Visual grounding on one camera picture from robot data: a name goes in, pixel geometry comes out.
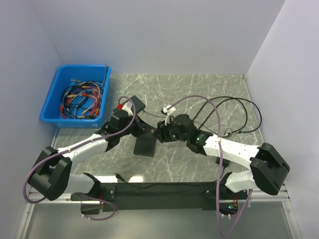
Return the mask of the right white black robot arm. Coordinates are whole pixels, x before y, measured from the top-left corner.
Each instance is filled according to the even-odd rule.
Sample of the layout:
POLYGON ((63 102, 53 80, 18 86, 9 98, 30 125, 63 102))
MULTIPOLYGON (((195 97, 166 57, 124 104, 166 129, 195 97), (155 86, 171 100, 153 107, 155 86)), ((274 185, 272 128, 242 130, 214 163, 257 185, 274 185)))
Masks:
POLYGON ((227 173, 221 179, 219 193, 225 199, 251 189, 276 196, 290 171, 288 163, 271 144, 248 145, 220 138, 199 130, 186 114, 178 115, 170 122, 158 122, 153 135, 161 143, 183 141, 194 153, 226 159, 245 167, 245 171, 227 173))

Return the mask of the black network switch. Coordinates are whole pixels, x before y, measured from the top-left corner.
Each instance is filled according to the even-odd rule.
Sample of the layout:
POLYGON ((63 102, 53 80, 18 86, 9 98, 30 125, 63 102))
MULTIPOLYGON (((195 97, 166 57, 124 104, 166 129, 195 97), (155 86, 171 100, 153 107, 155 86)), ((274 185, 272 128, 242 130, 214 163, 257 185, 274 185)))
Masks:
POLYGON ((134 155, 154 157, 157 139, 152 132, 147 132, 136 139, 134 155))
POLYGON ((133 113, 138 115, 138 113, 140 111, 142 111, 146 107, 146 105, 136 95, 133 95, 132 97, 130 97, 130 99, 131 100, 126 100, 125 102, 130 101, 133 105, 133 107, 132 107, 133 113))

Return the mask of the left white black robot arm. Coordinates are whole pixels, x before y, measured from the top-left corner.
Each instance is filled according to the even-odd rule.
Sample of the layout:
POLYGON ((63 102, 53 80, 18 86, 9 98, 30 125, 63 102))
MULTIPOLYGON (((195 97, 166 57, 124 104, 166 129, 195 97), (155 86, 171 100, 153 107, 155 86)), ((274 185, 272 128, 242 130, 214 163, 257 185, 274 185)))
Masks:
POLYGON ((72 168, 96 154, 111 150, 123 136, 138 137, 154 129, 140 117, 119 111, 89 138, 68 147, 45 148, 28 173, 25 185, 30 185, 50 201, 64 193, 78 192, 89 200, 97 199, 100 182, 88 173, 71 174, 72 168))

